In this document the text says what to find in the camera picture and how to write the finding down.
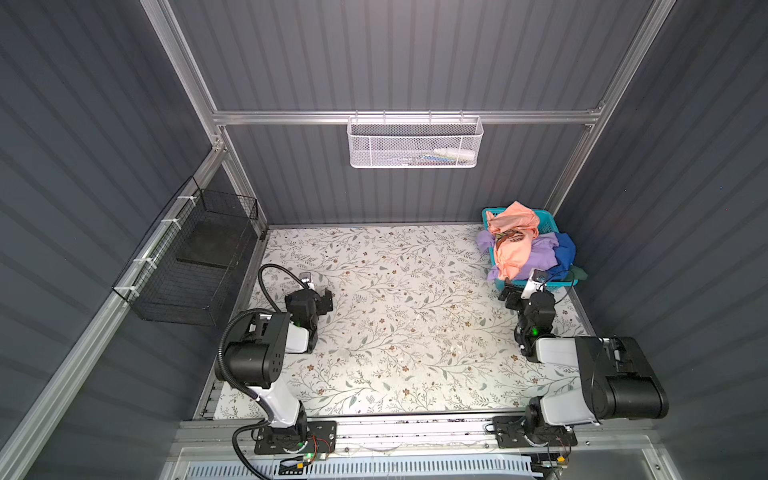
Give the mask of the peach orange t-shirt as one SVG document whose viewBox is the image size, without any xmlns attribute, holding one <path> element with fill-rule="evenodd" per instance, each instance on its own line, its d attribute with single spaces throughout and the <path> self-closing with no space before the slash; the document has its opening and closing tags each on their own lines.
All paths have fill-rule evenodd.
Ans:
<svg viewBox="0 0 768 480">
<path fill-rule="evenodd" d="M 539 236 L 536 213 L 519 202 L 502 212 L 486 212 L 487 231 L 493 237 L 493 257 L 498 280 L 513 280 L 528 262 L 533 240 Z"/>
</svg>

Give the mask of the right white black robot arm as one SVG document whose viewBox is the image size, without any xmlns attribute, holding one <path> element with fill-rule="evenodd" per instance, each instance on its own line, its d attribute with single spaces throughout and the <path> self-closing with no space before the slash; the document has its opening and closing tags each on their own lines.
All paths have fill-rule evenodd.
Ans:
<svg viewBox="0 0 768 480">
<path fill-rule="evenodd" d="M 529 401 L 520 425 L 530 442 L 562 439 L 578 425 L 661 419 L 668 414 L 668 396 L 635 339 L 555 335 L 556 300 L 546 289 L 527 293 L 507 285 L 499 300 L 517 314 L 514 339 L 526 360 L 573 368 L 579 374 L 572 389 Z"/>
</svg>

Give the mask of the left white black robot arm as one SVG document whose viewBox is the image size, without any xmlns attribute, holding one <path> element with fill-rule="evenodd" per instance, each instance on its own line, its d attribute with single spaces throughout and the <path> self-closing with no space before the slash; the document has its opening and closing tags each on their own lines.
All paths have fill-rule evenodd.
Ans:
<svg viewBox="0 0 768 480">
<path fill-rule="evenodd" d="M 215 375 L 258 404 L 266 415 L 263 428 L 306 438 L 305 408 L 290 393 L 282 369 L 287 356 L 314 351 L 319 318 L 333 309 L 331 291 L 319 293 L 307 287 L 286 295 L 283 309 L 249 309 L 225 327 L 217 347 Z"/>
</svg>

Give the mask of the dark green garment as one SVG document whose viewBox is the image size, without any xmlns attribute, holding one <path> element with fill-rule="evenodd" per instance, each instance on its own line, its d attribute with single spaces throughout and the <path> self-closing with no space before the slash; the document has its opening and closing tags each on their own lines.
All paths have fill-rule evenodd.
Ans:
<svg viewBox="0 0 768 480">
<path fill-rule="evenodd" d="M 577 282 L 587 280 L 588 274 L 581 267 L 572 265 L 569 270 L 568 279 L 571 283 L 575 284 Z"/>
</svg>

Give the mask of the purple t-shirt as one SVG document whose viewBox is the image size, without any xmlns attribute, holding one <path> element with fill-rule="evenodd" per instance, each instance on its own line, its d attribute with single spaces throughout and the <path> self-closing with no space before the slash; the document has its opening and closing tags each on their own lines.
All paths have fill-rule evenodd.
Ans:
<svg viewBox="0 0 768 480">
<path fill-rule="evenodd" d="M 487 230 L 482 230 L 476 237 L 476 243 L 480 250 L 489 250 L 493 257 L 493 237 Z M 539 234 L 533 240 L 532 250 L 528 262 L 524 265 L 521 272 L 513 280 L 527 280 L 533 269 L 549 270 L 556 265 L 554 248 L 558 246 L 555 233 Z M 495 260 L 494 265 L 488 273 L 488 280 L 498 280 L 496 278 Z"/>
</svg>

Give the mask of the blue t-shirt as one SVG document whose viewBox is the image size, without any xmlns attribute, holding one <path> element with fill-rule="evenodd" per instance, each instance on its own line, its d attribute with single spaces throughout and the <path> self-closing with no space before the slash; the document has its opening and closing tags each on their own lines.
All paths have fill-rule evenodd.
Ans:
<svg viewBox="0 0 768 480">
<path fill-rule="evenodd" d="M 556 265 L 548 270 L 549 281 L 565 281 L 576 257 L 576 245 L 566 233 L 555 233 L 558 246 L 554 248 Z"/>
</svg>

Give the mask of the teal plastic laundry basket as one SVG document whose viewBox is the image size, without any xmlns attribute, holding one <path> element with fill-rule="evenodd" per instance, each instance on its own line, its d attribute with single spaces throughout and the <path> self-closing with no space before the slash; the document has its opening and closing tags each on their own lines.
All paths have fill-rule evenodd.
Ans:
<svg viewBox="0 0 768 480">
<path fill-rule="evenodd" d="M 536 270 L 544 273 L 549 290 L 571 288 L 587 278 L 575 265 L 575 243 L 559 230 L 549 211 L 515 202 L 506 208 L 486 208 L 481 218 L 477 243 L 490 254 L 487 280 L 497 290 L 524 287 Z"/>
</svg>

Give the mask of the floral patterned table mat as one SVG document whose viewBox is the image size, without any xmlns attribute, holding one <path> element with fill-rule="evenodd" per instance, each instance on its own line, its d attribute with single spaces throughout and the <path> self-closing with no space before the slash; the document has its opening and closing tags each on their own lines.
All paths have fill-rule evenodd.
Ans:
<svg viewBox="0 0 768 480">
<path fill-rule="evenodd" d="M 281 377 L 311 416 L 508 409 L 574 389 L 578 373 L 519 353 L 516 316 L 486 276 L 476 224 L 275 230 L 251 303 L 309 273 L 334 297 L 318 343 Z"/>
</svg>

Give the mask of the white bottle in basket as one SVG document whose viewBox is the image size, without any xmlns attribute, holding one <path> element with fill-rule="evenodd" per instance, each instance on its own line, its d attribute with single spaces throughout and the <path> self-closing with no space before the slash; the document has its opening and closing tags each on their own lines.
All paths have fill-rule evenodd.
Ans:
<svg viewBox="0 0 768 480">
<path fill-rule="evenodd" d="M 474 150 L 454 147 L 436 148 L 433 150 L 433 155 L 456 163 L 474 163 L 477 158 Z"/>
</svg>

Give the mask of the white ventilation grille strip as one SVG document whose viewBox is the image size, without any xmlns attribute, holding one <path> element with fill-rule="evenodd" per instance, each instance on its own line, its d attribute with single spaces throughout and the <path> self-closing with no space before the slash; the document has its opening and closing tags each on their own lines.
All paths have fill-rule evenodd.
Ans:
<svg viewBox="0 0 768 480">
<path fill-rule="evenodd" d="M 259 460 L 253 468 L 269 479 L 540 479 L 525 456 L 486 454 L 455 456 L 338 457 L 301 470 L 277 460 Z"/>
</svg>

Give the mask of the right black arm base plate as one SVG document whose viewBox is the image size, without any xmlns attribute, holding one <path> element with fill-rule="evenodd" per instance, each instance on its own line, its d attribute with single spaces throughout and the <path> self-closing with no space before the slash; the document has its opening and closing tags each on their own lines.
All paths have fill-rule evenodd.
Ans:
<svg viewBox="0 0 768 480">
<path fill-rule="evenodd" d="M 493 417 L 487 432 L 494 435 L 500 448 L 549 446 L 570 450 L 578 445 L 572 429 L 546 423 L 539 425 L 536 421 L 519 415 Z"/>
</svg>

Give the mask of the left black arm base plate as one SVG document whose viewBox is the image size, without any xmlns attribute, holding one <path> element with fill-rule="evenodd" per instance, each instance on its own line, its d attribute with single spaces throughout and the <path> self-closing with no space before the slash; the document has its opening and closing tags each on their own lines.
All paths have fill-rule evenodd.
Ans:
<svg viewBox="0 0 768 480">
<path fill-rule="evenodd" d="M 335 421 L 309 421 L 288 428 L 264 427 L 257 430 L 256 455 L 282 455 L 321 453 L 335 451 L 338 424 Z"/>
</svg>

